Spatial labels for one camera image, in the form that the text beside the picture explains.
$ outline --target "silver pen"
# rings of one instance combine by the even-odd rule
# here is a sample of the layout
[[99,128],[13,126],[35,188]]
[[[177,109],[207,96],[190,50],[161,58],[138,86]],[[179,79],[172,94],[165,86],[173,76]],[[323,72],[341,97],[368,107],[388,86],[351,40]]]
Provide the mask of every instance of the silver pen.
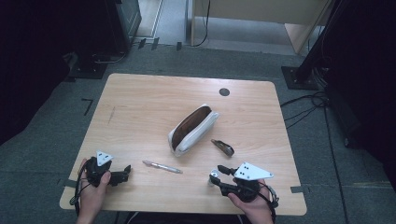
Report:
[[152,166],[155,168],[160,168],[163,169],[165,171],[170,171],[176,174],[183,174],[183,172],[175,167],[171,167],[171,166],[167,166],[167,165],[163,165],[163,164],[159,164],[156,162],[152,162],[152,161],[143,161],[143,163],[145,163],[147,166]]

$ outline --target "tape mark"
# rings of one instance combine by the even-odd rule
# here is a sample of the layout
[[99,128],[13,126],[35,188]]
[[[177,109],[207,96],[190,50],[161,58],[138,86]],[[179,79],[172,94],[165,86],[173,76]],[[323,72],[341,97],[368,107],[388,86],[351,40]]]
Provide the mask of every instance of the tape mark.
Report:
[[139,43],[139,49],[142,49],[143,47],[145,47],[146,44],[146,38],[142,39]]
[[90,104],[88,105],[87,109],[85,110],[84,116],[87,116],[88,112],[91,109],[91,105],[93,103],[93,99],[85,99],[85,98],[81,98],[81,101],[89,101]]
[[290,190],[291,190],[291,193],[302,193],[303,187],[301,187],[301,186],[290,187]]
[[159,41],[160,41],[159,37],[154,39],[154,43],[152,43],[151,50],[155,50],[157,48]]
[[181,42],[177,42],[176,51],[181,50]]

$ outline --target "wire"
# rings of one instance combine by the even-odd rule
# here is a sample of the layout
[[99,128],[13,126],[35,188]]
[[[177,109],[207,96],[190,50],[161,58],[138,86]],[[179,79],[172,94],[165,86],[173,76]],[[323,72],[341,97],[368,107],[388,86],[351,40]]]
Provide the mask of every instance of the wire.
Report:
[[117,212],[116,220],[114,220],[114,224],[117,224],[119,222],[119,216],[120,216],[120,212]]
[[[313,94],[313,95],[305,95],[305,96],[301,96],[301,97],[298,97],[298,98],[293,99],[293,100],[289,100],[289,101],[287,101],[286,103],[282,104],[281,106],[294,103],[294,102],[299,101],[299,100],[304,99],[304,98],[310,98],[312,104],[314,105],[314,107],[311,107],[310,109],[305,110],[305,111],[303,111],[302,113],[300,113],[300,114],[298,114],[298,115],[296,115],[296,116],[291,117],[291,119],[292,119],[292,118],[295,118],[295,117],[298,117],[299,115],[303,114],[303,113],[306,112],[306,111],[309,111],[308,114],[306,114],[305,116],[303,116],[301,119],[306,118],[306,117],[307,117],[310,113],[312,113],[315,109],[317,109],[317,108],[323,108],[324,117],[325,117],[325,121],[326,121],[326,129],[327,129],[328,138],[329,138],[329,145],[330,145],[330,150],[331,150],[331,153],[332,153],[332,164],[334,165],[334,170],[335,170],[335,175],[336,175],[336,178],[337,178],[338,188],[340,189],[340,196],[341,196],[341,202],[342,202],[342,205],[343,205],[343,211],[344,211],[345,221],[346,221],[346,224],[348,224],[349,221],[348,221],[348,218],[347,218],[347,206],[346,206],[346,202],[345,202],[345,199],[344,199],[344,191],[343,191],[343,188],[342,188],[342,185],[341,185],[341,178],[340,178],[340,175],[339,175],[337,163],[336,163],[336,161],[335,161],[334,147],[333,147],[333,145],[332,145],[332,134],[331,134],[330,125],[329,125],[329,119],[328,119],[328,115],[327,115],[327,106],[328,106],[328,104],[329,104],[329,99],[327,98],[325,92],[319,91],[319,92],[316,92],[316,93]],[[297,120],[296,122],[294,122],[294,123],[293,123],[292,125],[290,125],[289,127],[295,125],[295,124],[298,123],[301,119]]]
[[239,219],[239,223],[244,224],[244,221],[242,220],[241,215],[236,215],[236,216],[237,216],[238,219]]
[[129,218],[129,220],[128,220],[128,222],[126,224],[130,224],[132,219],[134,219],[138,214],[139,214],[139,212],[134,212],[134,215],[131,216],[131,218]]
[[75,196],[69,202],[70,205],[74,205],[75,206],[77,216],[79,215],[79,203],[78,203],[79,195],[81,194],[81,192],[85,188],[87,188],[90,185],[89,184],[89,185],[85,186],[82,190],[78,191],[79,190],[79,183],[81,181],[82,172],[84,172],[86,165],[87,165],[87,162],[85,161],[85,163],[82,165],[81,169],[78,172],[78,178],[77,178],[77,181],[76,181],[76,188],[75,188]]
[[326,120],[326,128],[327,128],[327,134],[329,136],[330,150],[332,152],[332,164],[334,165],[335,176],[337,177],[338,188],[340,189],[340,196],[341,196],[341,202],[343,204],[344,218],[346,220],[346,224],[348,224],[349,221],[348,221],[348,218],[347,218],[347,205],[346,205],[346,202],[345,202],[345,199],[344,199],[344,191],[343,191],[343,186],[341,185],[340,174],[338,172],[337,163],[335,161],[334,147],[332,146],[332,134],[331,134],[331,131],[330,131],[330,125],[329,125],[329,119],[327,117],[326,106],[324,106],[324,118]]
[[100,62],[100,61],[95,61],[95,63],[118,63],[119,61],[121,61],[126,55],[126,52],[124,52],[122,54],[122,56],[120,58],[118,58],[116,61],[108,61],[108,62]]
[[317,108],[321,108],[321,107],[325,107],[328,104],[329,99],[327,98],[326,94],[324,91],[318,91],[312,95],[304,95],[292,100],[289,100],[283,104],[281,104],[280,106],[285,106],[294,102],[297,102],[299,100],[302,99],[311,99],[311,103],[314,105],[313,107],[304,110],[303,112],[300,112],[297,115],[294,115],[288,119],[284,119],[284,121],[290,120],[290,119],[295,119],[299,116],[301,116],[302,114],[306,113],[305,115],[303,115],[301,118],[299,118],[297,121],[295,121],[294,123],[292,123],[291,125],[289,125],[286,129],[291,128],[292,126],[296,125],[297,123],[299,123],[301,120],[303,120],[304,118],[308,117],[312,112],[314,112]]
[[199,47],[199,46],[201,46],[202,44],[204,44],[204,42],[205,42],[206,39],[207,39],[207,33],[208,33],[208,31],[207,31],[207,23],[208,23],[208,21],[209,21],[209,11],[210,11],[210,0],[209,0],[209,4],[207,4],[206,24],[204,23],[205,32],[206,32],[205,37],[204,37],[204,39],[202,40],[202,42],[201,42],[200,44],[198,44],[198,45],[193,45],[192,47]]

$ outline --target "controller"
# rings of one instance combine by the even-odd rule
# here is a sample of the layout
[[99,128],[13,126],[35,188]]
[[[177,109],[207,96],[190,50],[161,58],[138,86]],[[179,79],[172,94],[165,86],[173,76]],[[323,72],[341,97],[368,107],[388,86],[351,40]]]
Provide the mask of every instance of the controller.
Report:
[[[98,187],[100,184],[100,179],[103,174],[110,169],[111,161],[107,161],[105,164],[99,166],[97,159],[95,157],[91,157],[85,163],[85,169],[87,174],[87,180],[90,184]],[[131,165],[128,165],[124,171],[120,172],[111,172],[111,178],[108,182],[111,186],[117,186],[119,183],[127,182],[129,173],[131,173]]]

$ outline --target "white pencil case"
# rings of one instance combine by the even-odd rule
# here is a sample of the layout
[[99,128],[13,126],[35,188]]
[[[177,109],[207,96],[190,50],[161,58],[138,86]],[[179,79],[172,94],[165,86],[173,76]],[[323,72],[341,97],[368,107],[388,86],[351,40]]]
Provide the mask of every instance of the white pencil case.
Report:
[[219,113],[204,104],[181,121],[168,134],[171,151],[177,156],[188,152],[215,124]]

